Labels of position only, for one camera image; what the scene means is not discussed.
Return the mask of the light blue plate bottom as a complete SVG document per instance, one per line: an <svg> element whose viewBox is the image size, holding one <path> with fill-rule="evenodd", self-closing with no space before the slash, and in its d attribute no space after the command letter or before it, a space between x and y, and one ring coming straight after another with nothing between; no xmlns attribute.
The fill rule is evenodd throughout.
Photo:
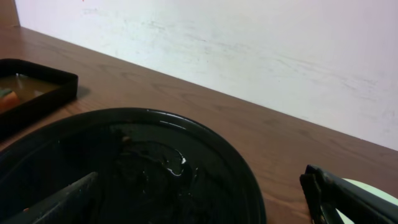
<svg viewBox="0 0 398 224"><path fill-rule="evenodd" d="M397 221L397 199L368 184L334 177L330 187L337 194L331 213L337 223L379 218L388 223Z"/></svg>

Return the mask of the green orange sponge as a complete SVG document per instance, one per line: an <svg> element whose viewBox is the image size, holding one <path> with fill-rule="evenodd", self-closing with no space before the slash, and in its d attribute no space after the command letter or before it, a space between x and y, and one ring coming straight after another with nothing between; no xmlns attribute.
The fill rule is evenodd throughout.
<svg viewBox="0 0 398 224"><path fill-rule="evenodd" d="M20 104L20 99L16 92L8 88L1 89L0 111L3 113Z"/></svg>

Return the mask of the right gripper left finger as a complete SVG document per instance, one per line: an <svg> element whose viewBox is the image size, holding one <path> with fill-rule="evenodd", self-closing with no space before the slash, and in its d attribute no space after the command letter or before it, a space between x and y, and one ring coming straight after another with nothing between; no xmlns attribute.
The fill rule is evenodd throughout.
<svg viewBox="0 0 398 224"><path fill-rule="evenodd" d="M24 211L5 224L94 223L100 204L98 173L91 172Z"/></svg>

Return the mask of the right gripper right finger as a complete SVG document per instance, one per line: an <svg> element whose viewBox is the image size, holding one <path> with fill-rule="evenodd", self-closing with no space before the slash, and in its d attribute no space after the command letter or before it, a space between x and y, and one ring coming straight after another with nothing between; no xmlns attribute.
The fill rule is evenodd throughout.
<svg viewBox="0 0 398 224"><path fill-rule="evenodd" d="M397 223L397 199L354 180L308 165L300 176L314 224Z"/></svg>

